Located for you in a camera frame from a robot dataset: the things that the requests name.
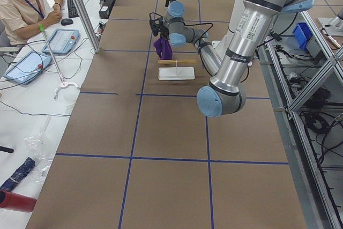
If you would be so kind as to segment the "purple towel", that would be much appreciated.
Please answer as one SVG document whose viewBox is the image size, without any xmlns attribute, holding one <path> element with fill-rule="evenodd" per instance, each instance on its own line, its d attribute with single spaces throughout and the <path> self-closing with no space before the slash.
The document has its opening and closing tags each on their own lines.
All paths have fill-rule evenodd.
<svg viewBox="0 0 343 229">
<path fill-rule="evenodd" d="M 153 46 L 160 60 L 171 60 L 173 58 L 173 51 L 167 39 L 159 37 Z"/>
</svg>

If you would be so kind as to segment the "white base wooden towel rack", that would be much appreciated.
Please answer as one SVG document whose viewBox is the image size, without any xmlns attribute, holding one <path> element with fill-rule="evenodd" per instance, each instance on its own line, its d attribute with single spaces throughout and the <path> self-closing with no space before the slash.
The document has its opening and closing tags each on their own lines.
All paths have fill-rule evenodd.
<svg viewBox="0 0 343 229">
<path fill-rule="evenodd" d="M 181 64 L 196 64 L 196 60 L 158 60 L 157 64 L 168 65 L 159 67 L 158 80 L 194 80 L 194 67 L 182 67 Z"/>
</svg>

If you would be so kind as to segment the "black keyboard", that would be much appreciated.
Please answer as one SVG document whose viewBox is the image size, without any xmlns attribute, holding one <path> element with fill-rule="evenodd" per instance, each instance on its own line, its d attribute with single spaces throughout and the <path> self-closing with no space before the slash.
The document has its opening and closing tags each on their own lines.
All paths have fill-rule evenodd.
<svg viewBox="0 0 343 229">
<path fill-rule="evenodd" d="M 73 0 L 66 0 L 66 4 L 68 9 L 68 17 L 70 19 L 78 17 L 79 14 Z"/>
</svg>

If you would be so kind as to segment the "black computer mouse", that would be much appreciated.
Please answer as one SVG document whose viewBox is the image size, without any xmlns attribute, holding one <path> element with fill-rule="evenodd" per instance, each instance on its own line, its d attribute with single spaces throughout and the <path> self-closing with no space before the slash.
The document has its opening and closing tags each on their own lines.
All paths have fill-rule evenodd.
<svg viewBox="0 0 343 229">
<path fill-rule="evenodd" d="M 67 26 L 73 24 L 73 20 L 70 18 L 64 18 L 61 20 L 61 25 L 62 26 Z"/>
</svg>

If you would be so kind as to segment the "upper blue teach pendant tablet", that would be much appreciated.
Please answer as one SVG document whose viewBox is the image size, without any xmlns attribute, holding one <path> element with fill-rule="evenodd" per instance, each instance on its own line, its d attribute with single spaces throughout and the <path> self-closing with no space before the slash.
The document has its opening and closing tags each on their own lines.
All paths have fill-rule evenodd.
<svg viewBox="0 0 343 229">
<path fill-rule="evenodd" d="M 66 55 L 72 50 L 79 37 L 80 31 L 77 29 L 58 28 L 48 38 L 48 42 L 54 54 Z"/>
</svg>

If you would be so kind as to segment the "blue teach pendant tablet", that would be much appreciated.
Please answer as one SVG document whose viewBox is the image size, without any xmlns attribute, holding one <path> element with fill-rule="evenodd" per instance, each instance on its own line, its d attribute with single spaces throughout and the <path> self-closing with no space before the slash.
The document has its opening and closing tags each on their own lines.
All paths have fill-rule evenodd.
<svg viewBox="0 0 343 229">
<path fill-rule="evenodd" d="M 5 72 L 4 78 L 18 85 L 27 85 L 52 62 L 49 55 L 30 51 L 19 62 Z"/>
<path fill-rule="evenodd" d="M 79 37 L 80 31 L 77 29 L 58 28 L 48 38 L 48 42 L 54 54 L 66 55 L 72 50 Z"/>
</svg>

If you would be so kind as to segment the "metal reacher grabber tool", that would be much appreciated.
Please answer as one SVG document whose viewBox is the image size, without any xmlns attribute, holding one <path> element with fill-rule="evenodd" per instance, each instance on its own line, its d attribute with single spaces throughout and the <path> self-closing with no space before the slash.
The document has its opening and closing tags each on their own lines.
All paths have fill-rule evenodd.
<svg viewBox="0 0 343 229">
<path fill-rule="evenodd" d="M 50 56 L 52 58 L 52 61 L 53 61 L 53 64 L 54 64 L 54 66 L 56 68 L 56 71 L 57 71 L 58 76 L 59 76 L 60 81 L 61 81 L 60 85 L 55 89 L 55 92 L 54 92 L 54 100 L 56 100 L 58 98 L 58 93 L 59 93 L 60 90 L 68 88 L 69 86 L 74 86 L 76 89 L 79 90 L 80 86 L 77 83 L 75 83 L 75 82 L 68 82 L 68 81 L 65 80 L 65 78 L 62 75 L 62 73 L 60 71 L 60 68 L 58 66 L 55 54 L 52 52 L 52 49 L 51 49 L 50 44 L 48 42 L 48 36 L 46 34 L 44 26 L 42 24 L 39 24 L 39 29 L 40 29 L 40 32 L 43 35 L 43 38 L 44 38 L 44 40 L 46 42 L 46 45 L 43 48 L 42 52 L 45 53 L 45 54 L 50 54 Z"/>
</svg>

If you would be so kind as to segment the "brown paper table cover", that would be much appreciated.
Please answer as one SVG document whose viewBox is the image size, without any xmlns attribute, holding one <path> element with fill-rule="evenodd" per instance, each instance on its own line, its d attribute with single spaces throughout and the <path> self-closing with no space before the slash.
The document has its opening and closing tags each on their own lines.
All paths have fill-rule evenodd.
<svg viewBox="0 0 343 229">
<path fill-rule="evenodd" d="M 205 117 L 209 80 L 158 80 L 148 25 L 165 0 L 117 0 L 28 228 L 305 228 L 261 66 L 245 106 Z"/>
</svg>

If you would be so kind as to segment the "seated man beige shirt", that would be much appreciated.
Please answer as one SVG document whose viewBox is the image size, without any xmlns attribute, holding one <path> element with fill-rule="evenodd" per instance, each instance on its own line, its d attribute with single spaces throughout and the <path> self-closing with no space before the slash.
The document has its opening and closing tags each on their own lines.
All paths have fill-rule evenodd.
<svg viewBox="0 0 343 229">
<path fill-rule="evenodd" d="M 10 46 L 23 45 L 62 19 L 64 0 L 1 0 L 1 23 Z"/>
</svg>

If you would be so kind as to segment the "lower blue teach pendant tablet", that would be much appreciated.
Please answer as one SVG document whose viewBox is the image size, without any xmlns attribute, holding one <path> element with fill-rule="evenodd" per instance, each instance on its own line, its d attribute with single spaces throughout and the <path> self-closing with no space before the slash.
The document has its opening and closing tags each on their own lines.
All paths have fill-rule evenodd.
<svg viewBox="0 0 343 229">
<path fill-rule="evenodd" d="M 52 62 L 49 55 L 30 51 L 19 62 L 5 72 L 4 78 L 18 85 L 27 85 Z"/>
</svg>

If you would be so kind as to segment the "blue plastic bin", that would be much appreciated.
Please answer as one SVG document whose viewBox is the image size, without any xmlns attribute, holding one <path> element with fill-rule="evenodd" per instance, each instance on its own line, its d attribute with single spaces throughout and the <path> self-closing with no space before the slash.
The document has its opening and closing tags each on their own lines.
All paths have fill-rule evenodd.
<svg viewBox="0 0 343 229">
<path fill-rule="evenodd" d="M 307 44 L 313 36 L 313 33 L 307 23 L 297 23 L 292 31 L 292 34 L 295 36 L 297 43 L 299 44 L 299 48 L 302 50 L 307 50 Z"/>
</svg>

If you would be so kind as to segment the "clear plastic wrapper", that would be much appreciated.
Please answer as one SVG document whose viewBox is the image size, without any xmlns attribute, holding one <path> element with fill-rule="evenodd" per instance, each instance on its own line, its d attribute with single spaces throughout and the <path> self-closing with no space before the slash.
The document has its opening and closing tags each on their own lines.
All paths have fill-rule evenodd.
<svg viewBox="0 0 343 229">
<path fill-rule="evenodd" d="M 35 161 L 33 178 L 41 186 L 44 184 L 52 165 L 54 154 L 50 145 L 47 129 L 50 116 L 39 118 L 30 134 L 24 139 L 28 155 Z"/>
</svg>

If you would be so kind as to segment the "folded dark blue umbrella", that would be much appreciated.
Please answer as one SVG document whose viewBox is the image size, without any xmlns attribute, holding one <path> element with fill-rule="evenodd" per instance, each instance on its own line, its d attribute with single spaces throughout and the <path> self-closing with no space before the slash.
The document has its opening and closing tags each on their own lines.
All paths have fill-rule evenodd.
<svg viewBox="0 0 343 229">
<path fill-rule="evenodd" d="M 24 163 L 1 185 L 1 190 L 13 191 L 14 188 L 34 169 L 35 161 L 27 157 Z"/>
</svg>

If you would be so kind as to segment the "aluminium frame post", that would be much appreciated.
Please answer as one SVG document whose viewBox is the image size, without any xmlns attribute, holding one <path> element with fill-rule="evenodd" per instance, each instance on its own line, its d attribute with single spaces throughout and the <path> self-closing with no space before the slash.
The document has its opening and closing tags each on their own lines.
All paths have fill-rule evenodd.
<svg viewBox="0 0 343 229">
<path fill-rule="evenodd" d="M 81 20 L 81 23 L 84 27 L 84 30 L 85 30 L 87 36 L 88 36 L 88 39 L 89 39 L 89 41 L 90 41 L 90 43 L 94 49 L 94 52 L 98 53 L 100 50 L 99 41 L 95 35 L 91 20 L 88 16 L 86 8 L 83 4 L 83 0 L 73 0 L 73 2 L 76 6 L 76 9 L 77 9 L 78 14 L 79 14 L 79 18 Z"/>
</svg>

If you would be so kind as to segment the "aluminium frame rail right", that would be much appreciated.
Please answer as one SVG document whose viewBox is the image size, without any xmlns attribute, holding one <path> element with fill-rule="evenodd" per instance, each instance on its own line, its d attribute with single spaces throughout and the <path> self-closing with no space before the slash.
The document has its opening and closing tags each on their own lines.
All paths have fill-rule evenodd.
<svg viewBox="0 0 343 229">
<path fill-rule="evenodd" d="M 342 228 L 342 28 L 338 9 L 282 14 L 256 51 L 308 228 Z M 307 50 L 292 31 L 307 23 Z"/>
</svg>

